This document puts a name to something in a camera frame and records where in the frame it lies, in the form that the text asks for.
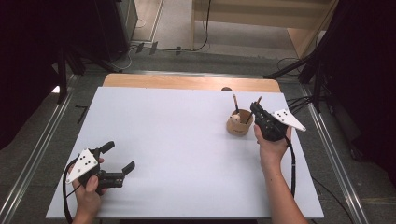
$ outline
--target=floor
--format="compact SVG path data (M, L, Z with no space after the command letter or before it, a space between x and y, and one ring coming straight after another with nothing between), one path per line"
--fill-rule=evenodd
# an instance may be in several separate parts
M145 2L147 1L136 0L138 14L141 10L139 8L149 8L143 5ZM125 67L124 73L164 71L179 75L185 73L207 75L209 73L214 76L262 78L262 75L271 74L278 68L294 62L292 59L280 61L284 58L296 57L286 29L240 26L220 22L209 23L209 44L200 53L183 52L181 55L176 55L172 51L160 50L189 47L191 27L189 2L187 0L163 0L162 3L157 2L156 6L160 7L152 7L153 13L149 13L152 14L151 19L143 15L139 16L146 22L144 26L149 27L148 21L153 21L152 27L155 28L148 29L149 32L139 38L144 39L145 46L148 47L151 43L158 41L157 51L151 54L149 49L143 49L141 52L133 49L113 63ZM155 18L158 19L156 26L154 25ZM200 22L196 22L195 27L195 46L200 46L205 32ZM236 31L236 35L225 35L230 29ZM141 42L137 40L136 38L133 44ZM85 76L72 77L76 79L74 85L71 85L73 82L69 80L73 94L70 95L70 101L65 106L63 117L54 125L55 131L46 146L46 151L37 155L37 159L41 162L34 167L35 171L32 174L24 176L29 185L26 189L19 191L23 197L17 201L16 210L11 211L13 218L4 223L65 223L64 220L45 219L45 215L64 168L63 164L70 155L82 125L78 123L82 114L78 106L90 105L96 87L102 85L107 74L95 64L86 63L86 65ZM312 88L312 85L302 87L298 83L295 76L298 73L299 71L292 71L290 75L277 80L287 98L302 96L304 88ZM54 103L56 99L56 93L50 95L28 120L12 144L0 151L0 203L6 202L8 193L12 187L15 187L14 183L22 176L24 165L29 161L29 157L35 154L35 144L39 142L40 135L46 129L53 112L60 109ZM340 180L334 174L328 151L324 149L321 136L318 134L316 123L311 115L312 111L309 107L304 108L297 115L302 123L311 127L309 132L299 134L299 138L311 175L318 181L315 185L325 214L325 218L311 220L311 222L352 223L348 217L351 216L351 212L347 205L347 198L340 187ZM394 215L396 190L389 183L386 173L369 161L354 161L349 154L347 141L337 120L326 109L322 110L321 117L331 134L338 157L359 196L369 222L396 223ZM258 222L269 223L270 221L260 219ZM103 223L119 223L119 221L106 219Z

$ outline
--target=small wooden cup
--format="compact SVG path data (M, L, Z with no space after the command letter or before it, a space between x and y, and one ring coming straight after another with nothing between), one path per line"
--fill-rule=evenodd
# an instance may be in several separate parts
M250 111L239 109L240 122L233 119L232 115L235 114L237 114L236 111L234 111L227 120L227 131L233 135L243 136L248 133L248 129L250 128L251 123L253 123L254 118L251 117L246 124Z

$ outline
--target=white tabletop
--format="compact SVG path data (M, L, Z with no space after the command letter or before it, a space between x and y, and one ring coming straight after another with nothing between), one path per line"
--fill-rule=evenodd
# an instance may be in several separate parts
M102 155L101 169L120 172L131 161L136 167L121 189L102 196L98 217L269 217L252 127L243 137L226 130L234 93L239 108L249 110L260 96L269 112L287 108L282 93L99 88L69 161L85 147L114 141L116 146ZM305 217L323 217L295 130L291 141L297 167L295 200ZM282 172L288 184L290 164L287 151ZM48 218L64 217L61 181ZM76 199L72 195L68 201L73 216Z

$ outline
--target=hand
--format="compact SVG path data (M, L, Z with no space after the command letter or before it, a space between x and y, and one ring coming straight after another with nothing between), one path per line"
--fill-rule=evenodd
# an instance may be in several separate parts
M78 188L75 191L78 207L73 223L92 223L102 204L101 197L96 193L99 185L98 177L91 176L85 188L80 185L78 179L74 180L72 185L74 189Z
M265 140L262 137L262 131L257 124L254 125L254 134L256 135L257 143L260 144L262 169L280 166L283 155L285 154L286 149L288 149L286 140L284 138L276 142ZM291 127L286 130L286 136L291 141Z

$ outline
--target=person's left hand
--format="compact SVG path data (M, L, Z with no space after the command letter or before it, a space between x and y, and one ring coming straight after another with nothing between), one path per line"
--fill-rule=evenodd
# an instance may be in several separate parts
M105 160L100 158L99 162L102 163ZM102 200L96 189L99 185L99 179L96 175L90 177L86 187L80 185L78 179L72 182L73 188L76 189L75 194L77 198L77 212L73 223L92 223L96 217L101 205Z

